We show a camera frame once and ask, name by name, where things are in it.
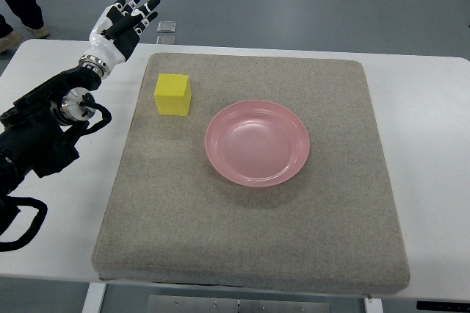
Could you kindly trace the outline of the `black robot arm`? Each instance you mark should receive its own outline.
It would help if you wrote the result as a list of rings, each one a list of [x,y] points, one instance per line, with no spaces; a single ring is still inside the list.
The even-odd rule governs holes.
[[[17,240],[2,242],[1,251],[29,244],[48,211],[42,201],[12,197],[11,192],[30,171],[40,178],[62,171],[79,158],[77,141],[111,122],[110,111],[91,94],[100,85],[98,69],[77,66],[51,77],[1,114],[1,231],[12,225],[21,208],[37,211],[29,228]]]

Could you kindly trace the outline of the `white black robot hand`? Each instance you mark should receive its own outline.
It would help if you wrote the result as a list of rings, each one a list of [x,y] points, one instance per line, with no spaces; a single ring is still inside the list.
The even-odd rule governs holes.
[[[140,36],[158,16],[160,0],[115,0],[105,8],[95,23],[89,48],[79,60],[82,67],[107,78],[116,65],[124,63],[134,52]]]

